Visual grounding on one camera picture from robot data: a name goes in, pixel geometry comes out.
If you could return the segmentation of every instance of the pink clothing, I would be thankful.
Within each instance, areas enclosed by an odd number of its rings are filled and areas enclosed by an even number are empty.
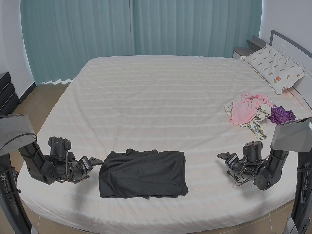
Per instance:
[[[230,123],[245,124],[250,122],[257,115],[257,109],[262,104],[270,107],[274,103],[266,95],[252,95],[251,93],[243,93],[241,98],[233,102],[232,119]]]

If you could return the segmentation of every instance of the pillowcase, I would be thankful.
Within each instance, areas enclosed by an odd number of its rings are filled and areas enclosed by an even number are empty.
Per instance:
[[[298,64],[284,57],[270,45],[241,59],[254,68],[279,95],[305,75]]]

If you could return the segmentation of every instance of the folded garment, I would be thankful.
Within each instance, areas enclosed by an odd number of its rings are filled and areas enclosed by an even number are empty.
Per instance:
[[[225,108],[225,111],[230,117],[232,117],[232,107],[233,103],[231,103],[230,106]],[[267,134],[259,122],[268,118],[270,115],[271,115],[271,107],[268,106],[267,104],[262,104],[258,108],[255,118],[253,118],[250,122],[246,124],[239,124],[239,126],[248,127],[250,130],[254,132],[255,136],[258,139],[265,139],[267,137]]]
[[[183,152],[112,151],[99,172],[101,197],[178,197],[186,195]]]
[[[282,106],[274,106],[271,108],[271,116],[269,117],[269,120],[275,124],[281,124],[295,119],[296,116],[294,115],[292,110],[286,111]]]
[[[274,103],[266,95],[243,93],[240,99],[233,102],[230,123],[246,124],[250,122],[255,118],[257,110],[262,104],[267,104],[270,107],[274,106]]]

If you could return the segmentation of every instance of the mattress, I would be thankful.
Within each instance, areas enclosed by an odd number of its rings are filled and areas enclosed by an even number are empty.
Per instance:
[[[125,56],[87,62],[65,90],[38,134],[44,154],[51,136],[67,138],[77,159],[104,160],[112,151],[157,149],[184,152],[189,193],[178,198],[101,198],[95,167],[90,178],[46,185],[23,164],[22,200],[37,214],[96,233],[182,234],[234,226],[294,199],[297,155],[290,152],[281,180],[267,191],[248,182],[236,187],[218,153],[242,158],[253,132],[229,123],[224,105],[243,92],[262,93],[311,116],[304,100],[288,90],[277,95],[243,60],[218,57]],[[270,152],[275,124],[262,127],[263,157]]]

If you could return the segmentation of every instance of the white wall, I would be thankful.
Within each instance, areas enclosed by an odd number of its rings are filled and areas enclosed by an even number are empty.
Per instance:
[[[312,52],[312,0],[263,0],[259,37],[269,42],[272,29]]]
[[[34,79],[21,30],[21,0],[0,0],[0,74],[9,71],[21,97]]]

